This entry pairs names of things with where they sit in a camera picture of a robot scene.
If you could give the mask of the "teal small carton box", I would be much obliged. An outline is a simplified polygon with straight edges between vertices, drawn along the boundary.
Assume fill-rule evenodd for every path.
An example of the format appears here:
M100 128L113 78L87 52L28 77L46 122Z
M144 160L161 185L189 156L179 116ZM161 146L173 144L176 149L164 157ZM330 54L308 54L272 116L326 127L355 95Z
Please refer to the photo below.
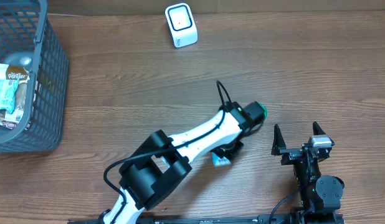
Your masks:
M227 157L219 157L216 154L212 155L212 162L214 166L220 167L220 166L228 166L231 164L231 161L228 160Z

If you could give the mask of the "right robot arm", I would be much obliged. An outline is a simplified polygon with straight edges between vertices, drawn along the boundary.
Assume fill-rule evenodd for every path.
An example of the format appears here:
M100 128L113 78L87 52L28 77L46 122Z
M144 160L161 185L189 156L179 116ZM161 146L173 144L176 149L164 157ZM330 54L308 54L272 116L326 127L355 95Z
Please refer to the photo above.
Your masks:
M283 166L292 165L298 188L273 208L269 223L343 223L343 216L336 213L341 208L345 183L336 176L322 175L319 163L330 157L335 142L317 122L313 122L313 135L300 148L287 148L280 127L274 126L271 155L281 156ZM275 217L278 208L296 194L301 207L291 209L282 219Z

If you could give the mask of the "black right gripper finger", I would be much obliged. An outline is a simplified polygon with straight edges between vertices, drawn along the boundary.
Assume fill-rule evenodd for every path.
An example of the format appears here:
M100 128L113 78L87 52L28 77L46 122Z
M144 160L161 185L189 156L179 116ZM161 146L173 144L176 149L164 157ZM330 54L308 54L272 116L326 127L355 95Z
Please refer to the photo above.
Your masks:
M286 149L287 149L286 144L285 144L285 141L283 139L281 130L280 130L278 124L275 124L271 155L281 156L285 152Z
M324 130L321 129L320 125L316 121L313 122L312 127L314 135L325 135Z

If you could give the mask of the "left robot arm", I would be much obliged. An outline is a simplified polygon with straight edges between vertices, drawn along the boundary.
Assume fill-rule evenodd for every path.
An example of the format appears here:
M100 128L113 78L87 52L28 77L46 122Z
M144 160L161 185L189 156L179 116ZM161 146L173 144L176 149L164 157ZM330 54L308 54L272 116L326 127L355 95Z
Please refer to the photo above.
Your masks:
M209 121L181 134L162 130L150 135L128 158L119 162L120 194L99 223L136 223L138 217L169 196L191 172L191 163L208 152L215 166L229 165L243 147L242 138L256 132L267 118L266 107L253 102L241 107L227 102Z

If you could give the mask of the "green lid spice jar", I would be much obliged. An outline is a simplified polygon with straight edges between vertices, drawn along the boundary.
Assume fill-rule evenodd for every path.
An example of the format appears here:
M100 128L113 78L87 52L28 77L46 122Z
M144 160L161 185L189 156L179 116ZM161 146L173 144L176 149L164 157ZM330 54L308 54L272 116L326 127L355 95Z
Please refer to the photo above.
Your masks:
M267 116L268 116L267 108L266 108L263 104L261 104L261 103L259 103L259 105L261 106L261 108L262 108L263 111L264 111L264 118L263 118L263 121L265 121L265 120L267 119Z

